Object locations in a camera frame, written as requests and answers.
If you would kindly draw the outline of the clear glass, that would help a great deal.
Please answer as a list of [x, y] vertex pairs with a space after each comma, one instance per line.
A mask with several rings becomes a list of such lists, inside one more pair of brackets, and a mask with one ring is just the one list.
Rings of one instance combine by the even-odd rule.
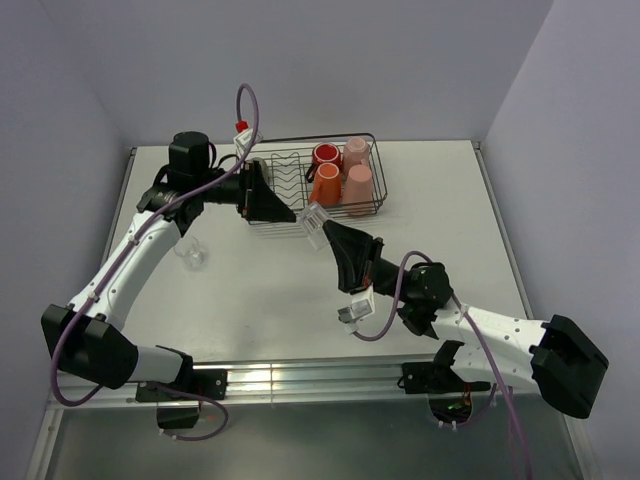
[[194, 236], [181, 238], [173, 247], [173, 252], [189, 270], [201, 270], [205, 265], [206, 251]]
[[297, 223], [316, 251], [329, 244], [323, 226], [330, 219], [328, 212], [317, 202], [307, 205], [297, 216]]

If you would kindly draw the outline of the salmon plastic tumbler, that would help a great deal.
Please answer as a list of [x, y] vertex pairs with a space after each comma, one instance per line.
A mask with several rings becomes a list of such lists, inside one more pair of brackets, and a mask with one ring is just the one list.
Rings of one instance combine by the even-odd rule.
[[368, 215], [374, 211], [373, 177], [366, 165], [353, 166], [346, 178], [342, 194], [342, 205], [348, 214]]

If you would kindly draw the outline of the orange mug white inside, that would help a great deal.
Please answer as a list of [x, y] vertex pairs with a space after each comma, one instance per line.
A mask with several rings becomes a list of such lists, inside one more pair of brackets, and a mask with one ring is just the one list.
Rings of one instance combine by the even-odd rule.
[[316, 169], [310, 203], [334, 206], [340, 203], [342, 179], [339, 168], [333, 163], [322, 163]]

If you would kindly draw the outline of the red ceramic mug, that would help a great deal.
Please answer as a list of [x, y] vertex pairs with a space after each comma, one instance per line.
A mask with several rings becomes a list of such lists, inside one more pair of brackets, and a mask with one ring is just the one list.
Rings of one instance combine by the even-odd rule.
[[321, 143], [313, 148], [312, 163], [305, 173], [307, 183], [314, 181], [316, 171], [325, 163], [334, 164], [339, 170], [342, 170], [342, 152], [333, 143]]

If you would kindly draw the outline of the pink ceramic mug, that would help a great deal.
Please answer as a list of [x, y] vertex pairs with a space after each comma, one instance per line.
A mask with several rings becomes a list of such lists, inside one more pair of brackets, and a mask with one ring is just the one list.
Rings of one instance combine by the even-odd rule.
[[369, 165], [370, 146], [363, 137], [351, 137], [343, 147], [343, 173], [356, 165]]

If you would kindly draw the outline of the small grey-green cup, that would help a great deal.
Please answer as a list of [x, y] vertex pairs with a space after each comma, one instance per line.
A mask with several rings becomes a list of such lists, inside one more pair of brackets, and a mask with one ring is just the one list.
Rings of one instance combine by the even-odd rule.
[[269, 167], [266, 161], [262, 158], [257, 157], [251, 160], [251, 164], [253, 166], [257, 166], [257, 165], [260, 166], [260, 172], [261, 172], [262, 178], [264, 179], [265, 182], [267, 182], [269, 180]]

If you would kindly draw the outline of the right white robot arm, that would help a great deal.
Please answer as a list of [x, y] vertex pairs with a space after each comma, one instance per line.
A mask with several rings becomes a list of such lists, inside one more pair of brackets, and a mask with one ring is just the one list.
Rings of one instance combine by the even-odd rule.
[[381, 340], [395, 320], [441, 346], [429, 361], [402, 366], [408, 394], [485, 392], [511, 387], [532, 392], [555, 410], [590, 416], [609, 368], [605, 354], [570, 318], [502, 315], [462, 303], [445, 266], [427, 256], [410, 265], [382, 256], [383, 242], [333, 220], [322, 225], [351, 303], [338, 312], [357, 339]]

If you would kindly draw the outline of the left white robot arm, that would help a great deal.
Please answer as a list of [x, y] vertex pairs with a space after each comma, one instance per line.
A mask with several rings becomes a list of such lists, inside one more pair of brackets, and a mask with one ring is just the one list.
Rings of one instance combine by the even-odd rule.
[[234, 142], [238, 163], [213, 163], [216, 149], [200, 132], [175, 135], [152, 186], [136, 206], [128, 230], [89, 284], [66, 305], [50, 305], [41, 325], [52, 357], [51, 376], [66, 372], [100, 387], [159, 382], [172, 399], [195, 386], [191, 356], [168, 347], [141, 347], [122, 330], [139, 293], [160, 261], [185, 236], [206, 204], [227, 204], [245, 221], [293, 223], [294, 212], [267, 184], [252, 147], [252, 129]]

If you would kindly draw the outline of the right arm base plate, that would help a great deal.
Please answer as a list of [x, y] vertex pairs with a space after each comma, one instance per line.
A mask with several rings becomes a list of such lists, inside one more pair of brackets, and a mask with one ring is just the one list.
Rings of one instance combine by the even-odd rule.
[[435, 362], [406, 362], [401, 370], [397, 387], [408, 395], [487, 392], [492, 388], [489, 382], [464, 381], [449, 367]]

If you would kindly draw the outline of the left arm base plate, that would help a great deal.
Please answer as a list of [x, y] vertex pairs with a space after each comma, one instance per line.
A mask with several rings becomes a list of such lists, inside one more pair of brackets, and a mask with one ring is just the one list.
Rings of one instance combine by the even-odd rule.
[[228, 371], [226, 369], [197, 369], [193, 372], [190, 382], [186, 386], [171, 384], [169, 389], [179, 391], [179, 394], [166, 392], [158, 387], [147, 384], [139, 385], [135, 400], [139, 403], [162, 403], [171, 401], [190, 401], [191, 395], [206, 397], [213, 400], [223, 400], [226, 396]]

